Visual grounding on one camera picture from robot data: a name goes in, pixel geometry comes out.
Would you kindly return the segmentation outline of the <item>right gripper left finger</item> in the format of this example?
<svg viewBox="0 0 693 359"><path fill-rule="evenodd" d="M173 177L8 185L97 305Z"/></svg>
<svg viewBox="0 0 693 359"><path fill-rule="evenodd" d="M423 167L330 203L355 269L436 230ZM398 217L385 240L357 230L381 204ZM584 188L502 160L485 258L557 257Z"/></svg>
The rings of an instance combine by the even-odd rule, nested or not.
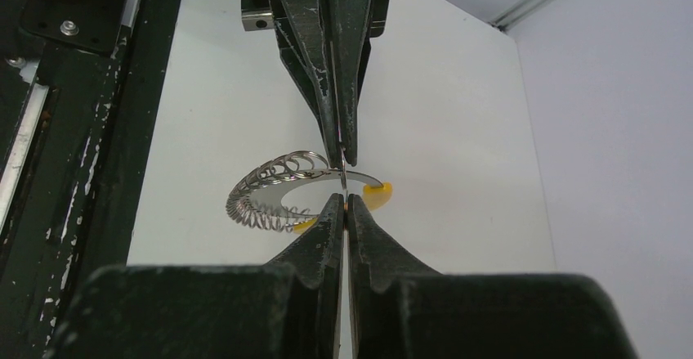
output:
<svg viewBox="0 0 693 359"><path fill-rule="evenodd" d="M267 263L108 266L69 305L47 358L336 358L344 198Z"/></svg>

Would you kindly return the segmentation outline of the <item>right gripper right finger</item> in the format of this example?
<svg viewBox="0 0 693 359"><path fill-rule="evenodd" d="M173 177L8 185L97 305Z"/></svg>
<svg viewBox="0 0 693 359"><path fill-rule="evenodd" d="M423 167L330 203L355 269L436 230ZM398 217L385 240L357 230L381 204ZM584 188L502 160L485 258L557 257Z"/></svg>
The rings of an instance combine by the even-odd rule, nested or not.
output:
<svg viewBox="0 0 693 359"><path fill-rule="evenodd" d="M634 358L615 305L579 274L445 274L347 201L357 358Z"/></svg>

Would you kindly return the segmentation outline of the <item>large keyring with yellow grip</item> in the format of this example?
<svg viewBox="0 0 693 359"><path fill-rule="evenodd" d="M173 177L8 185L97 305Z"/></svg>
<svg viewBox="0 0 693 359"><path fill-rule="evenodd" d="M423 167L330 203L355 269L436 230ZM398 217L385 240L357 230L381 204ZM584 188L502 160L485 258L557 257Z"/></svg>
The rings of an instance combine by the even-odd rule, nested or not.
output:
<svg viewBox="0 0 693 359"><path fill-rule="evenodd" d="M393 185L366 173L331 168L322 155L298 150L266 161L242 177L225 203L227 217L243 227L302 234L331 192L360 195L369 211L387 204Z"/></svg>

